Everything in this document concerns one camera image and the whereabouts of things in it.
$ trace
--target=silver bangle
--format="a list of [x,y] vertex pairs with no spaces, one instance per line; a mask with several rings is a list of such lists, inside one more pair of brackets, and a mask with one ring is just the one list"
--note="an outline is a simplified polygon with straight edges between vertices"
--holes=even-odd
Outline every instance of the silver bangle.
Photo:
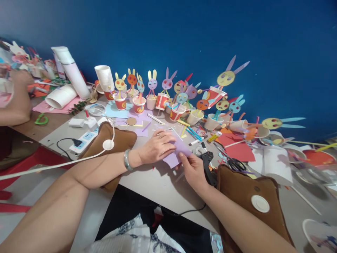
[[127,170],[133,170],[133,168],[130,166],[130,163],[129,163],[129,152],[130,152],[130,149],[127,149],[124,153],[124,166]]

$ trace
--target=black scissors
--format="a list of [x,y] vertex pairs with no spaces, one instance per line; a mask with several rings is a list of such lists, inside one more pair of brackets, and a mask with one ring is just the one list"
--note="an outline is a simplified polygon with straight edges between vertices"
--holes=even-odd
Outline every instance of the black scissors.
[[247,167],[239,160],[235,159],[235,158],[230,158],[227,153],[226,150],[224,148],[219,147],[215,142],[213,142],[214,145],[217,147],[218,150],[220,150],[220,152],[227,157],[227,164],[229,165],[229,167],[231,167],[232,170],[235,171],[240,171],[240,172],[246,172],[247,171]]

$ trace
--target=blue wall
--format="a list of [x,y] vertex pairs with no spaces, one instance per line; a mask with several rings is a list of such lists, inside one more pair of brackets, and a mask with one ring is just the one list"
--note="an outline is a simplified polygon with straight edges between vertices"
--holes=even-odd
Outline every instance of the blue wall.
[[205,88],[236,54],[234,69],[251,62],[225,91],[244,94],[249,121],[306,117],[305,129],[279,129],[303,141],[337,132],[335,0],[3,0],[0,8],[1,36],[44,58],[67,46],[90,82],[96,65],[120,75],[135,68],[145,80],[157,69],[159,83],[168,66],[175,81],[193,72]]

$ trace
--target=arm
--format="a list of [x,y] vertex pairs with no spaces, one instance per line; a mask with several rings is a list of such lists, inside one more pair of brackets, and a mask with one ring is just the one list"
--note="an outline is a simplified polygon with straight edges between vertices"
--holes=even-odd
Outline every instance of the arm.
[[[132,167],[162,160],[176,148],[170,132],[158,130],[142,147],[129,152]],[[69,251],[81,221],[89,190],[126,172],[124,152],[76,164],[44,193],[14,231],[0,245],[0,252]]]
[[34,83],[34,79],[27,70],[12,70],[10,72],[13,83],[13,94],[5,108],[0,108],[0,126],[13,126],[30,120],[31,101],[27,86]]
[[195,155],[180,153],[187,182],[212,209],[244,253],[296,253],[297,251],[267,224],[230,200],[205,178],[203,162]]

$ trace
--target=blue paper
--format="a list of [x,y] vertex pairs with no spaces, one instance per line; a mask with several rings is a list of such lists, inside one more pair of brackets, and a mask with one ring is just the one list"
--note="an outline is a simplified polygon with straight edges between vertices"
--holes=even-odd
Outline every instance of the blue paper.
[[133,107],[133,104],[126,103],[126,108],[124,111],[120,111],[117,109],[115,102],[109,102],[105,108],[105,114],[108,117],[113,118],[128,118],[129,110]]

